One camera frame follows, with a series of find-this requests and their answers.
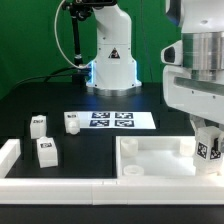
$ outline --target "black tabletop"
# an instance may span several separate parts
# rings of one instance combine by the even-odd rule
[[[66,111],[152,112],[155,130],[81,129],[66,134]],[[47,136],[58,149],[59,166],[40,169],[32,116],[47,116]],[[144,84],[140,93],[104,97],[70,83],[28,83],[0,101],[0,146],[21,139],[22,154],[7,178],[116,178],[116,136],[192,136],[189,115],[168,108],[161,84]],[[223,206],[64,206],[1,205],[0,223],[223,223]]]
[[[160,84],[144,85],[131,96],[105,97],[69,83],[29,83],[11,91],[0,108],[1,144],[9,138],[22,143],[10,178],[116,178],[116,136],[193,135],[188,115],[166,106]],[[74,136],[65,132],[67,111],[152,112],[156,129],[81,129]],[[29,127],[36,115],[47,116],[47,136],[54,138],[58,150],[57,167],[40,169]]]

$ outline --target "white cube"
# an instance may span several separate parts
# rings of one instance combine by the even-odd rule
[[[196,134],[194,166],[205,174],[219,172],[223,154],[214,146],[221,131],[216,127],[199,128]]]
[[[57,148],[53,138],[42,137],[38,139],[37,154],[41,168],[58,166]]]
[[[77,112],[65,112],[64,120],[66,133],[76,135],[80,132],[80,120]]]
[[[47,121],[46,116],[32,117],[30,123],[30,135],[31,139],[37,139],[46,136],[47,132]]]

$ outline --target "paper sheet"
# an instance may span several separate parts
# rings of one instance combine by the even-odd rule
[[[80,128],[155,129],[150,112],[77,112]]]

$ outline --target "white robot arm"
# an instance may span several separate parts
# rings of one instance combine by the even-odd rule
[[[181,27],[182,40],[162,51],[168,106],[191,114],[196,135],[195,166],[216,172],[224,152],[223,131],[204,119],[224,124],[224,1],[167,0],[168,18]]]
[[[106,96],[138,91],[141,82],[137,80],[137,63],[131,55],[131,18],[118,7],[117,0],[74,0],[68,7],[79,21],[84,21],[92,11],[97,21],[97,56],[91,63],[87,90]]]

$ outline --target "black cable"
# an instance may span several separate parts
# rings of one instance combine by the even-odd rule
[[[75,67],[66,67],[66,68],[58,69],[58,70],[52,72],[50,75],[46,76],[46,78],[44,79],[44,82],[48,82],[49,79],[51,79],[55,75],[58,75],[61,72],[66,72],[66,71],[75,70],[75,69],[77,69],[77,68],[75,68]]]
[[[145,33],[145,27],[144,27],[144,22],[143,22],[143,0],[141,0],[140,15],[141,15],[142,36],[143,36],[143,42],[144,42],[144,46],[145,46],[145,54],[146,54],[148,64],[149,64],[149,72],[150,72],[151,82],[153,83],[152,63],[151,63],[151,58],[150,58],[150,53],[149,53],[149,47],[148,47],[147,41],[146,41],[146,33]]]
[[[46,79],[46,78],[57,78],[57,77],[66,77],[66,76],[89,76],[89,72],[82,72],[82,73],[73,73],[73,74],[57,74],[57,75],[54,75],[54,76],[36,76],[36,77],[31,77],[31,78],[28,78],[28,79],[24,79],[24,80],[21,80],[19,81],[18,83],[15,84],[15,86],[13,86],[12,89],[15,89],[17,88],[18,86],[20,86],[21,84],[23,84],[24,82],[28,82],[28,81],[31,81],[31,80],[36,80],[36,79]]]

